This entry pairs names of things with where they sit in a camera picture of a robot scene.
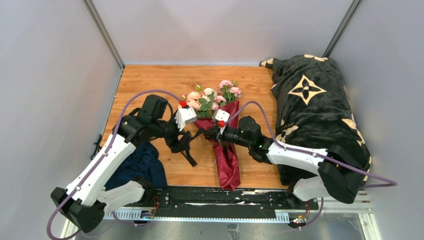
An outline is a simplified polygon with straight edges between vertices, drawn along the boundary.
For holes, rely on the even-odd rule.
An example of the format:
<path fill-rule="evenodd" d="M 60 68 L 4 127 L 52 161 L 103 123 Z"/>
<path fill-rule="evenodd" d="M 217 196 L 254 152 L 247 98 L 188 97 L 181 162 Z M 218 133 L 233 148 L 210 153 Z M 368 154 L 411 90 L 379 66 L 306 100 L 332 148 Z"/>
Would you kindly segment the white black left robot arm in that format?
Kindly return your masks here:
<path fill-rule="evenodd" d="M 50 197 L 56 214 L 62 214 L 82 233 L 95 230 L 104 217 L 129 204 L 149 206 L 154 197 L 153 185 L 135 176 L 123 185 L 108 188 L 107 182 L 119 166 L 141 144 L 164 139 L 175 153 L 190 153 L 191 134 L 185 126 L 197 120 L 196 110 L 184 100 L 172 110 L 169 120 L 163 115 L 170 107 L 159 90 L 148 90 L 141 107 L 122 111 L 106 143 L 89 165 L 65 188 L 55 188 Z"/>

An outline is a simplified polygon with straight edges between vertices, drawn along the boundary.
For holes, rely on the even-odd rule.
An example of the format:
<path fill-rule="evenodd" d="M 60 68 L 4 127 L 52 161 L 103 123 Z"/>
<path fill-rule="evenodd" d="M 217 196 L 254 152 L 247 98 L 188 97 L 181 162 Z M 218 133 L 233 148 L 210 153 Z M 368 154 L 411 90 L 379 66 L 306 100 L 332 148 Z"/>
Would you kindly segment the dark red wrapping paper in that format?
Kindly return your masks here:
<path fill-rule="evenodd" d="M 219 109 L 229 113 L 230 117 L 232 117 L 239 110 L 239 103 L 240 102 L 236 100 Z M 198 119 L 194 124 L 198 129 L 208 130 L 214 126 L 214 121 L 210 118 Z M 230 121 L 225 129 L 229 127 L 238 127 L 238 116 Z M 220 188 L 234 191 L 241 184 L 238 156 L 234 144 L 226 143 L 225 145 L 221 145 L 213 140 L 209 140 L 209 142 L 213 143 L 213 152 L 215 155 Z"/>

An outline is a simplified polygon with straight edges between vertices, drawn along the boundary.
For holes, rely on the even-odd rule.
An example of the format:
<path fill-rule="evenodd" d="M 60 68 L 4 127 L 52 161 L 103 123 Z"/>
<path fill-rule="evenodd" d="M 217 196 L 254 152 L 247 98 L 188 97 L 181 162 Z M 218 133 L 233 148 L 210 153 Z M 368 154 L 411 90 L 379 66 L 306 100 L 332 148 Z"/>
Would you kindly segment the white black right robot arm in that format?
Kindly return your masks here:
<path fill-rule="evenodd" d="M 262 134 L 260 125 L 251 116 L 241 118 L 237 128 L 217 121 L 204 134 L 209 140 L 246 147 L 249 155 L 259 163 L 286 165 L 313 174 L 314 177 L 291 183 L 285 201 L 292 209 L 321 197 L 353 203 L 363 186 L 364 172 L 370 168 L 368 160 L 360 161 L 339 145 L 307 148 L 274 141 Z"/>

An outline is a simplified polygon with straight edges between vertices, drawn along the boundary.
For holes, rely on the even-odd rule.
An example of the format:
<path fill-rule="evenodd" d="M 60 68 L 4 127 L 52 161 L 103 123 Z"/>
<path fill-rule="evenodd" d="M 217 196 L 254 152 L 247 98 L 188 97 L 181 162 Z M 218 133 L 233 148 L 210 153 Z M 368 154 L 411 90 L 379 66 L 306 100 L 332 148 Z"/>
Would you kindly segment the pink fake flower bouquet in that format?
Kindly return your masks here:
<path fill-rule="evenodd" d="M 182 100 L 195 110 L 198 117 L 211 118 L 220 107 L 237 102 L 241 97 L 242 90 L 238 83 L 225 79 L 219 83 L 217 90 L 196 85 L 194 91 L 182 95 Z"/>

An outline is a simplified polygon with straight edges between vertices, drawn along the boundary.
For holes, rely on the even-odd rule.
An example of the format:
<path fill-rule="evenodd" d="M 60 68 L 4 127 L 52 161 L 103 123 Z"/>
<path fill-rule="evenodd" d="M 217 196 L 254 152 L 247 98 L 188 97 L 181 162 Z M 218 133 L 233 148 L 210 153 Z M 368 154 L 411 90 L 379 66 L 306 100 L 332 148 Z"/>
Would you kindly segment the black floral plush blanket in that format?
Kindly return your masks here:
<path fill-rule="evenodd" d="M 368 160 L 371 167 L 371 154 L 355 123 L 343 74 L 333 59 L 299 54 L 271 58 L 260 66 L 272 70 L 277 141 L 313 149 L 338 145 L 360 161 Z"/>

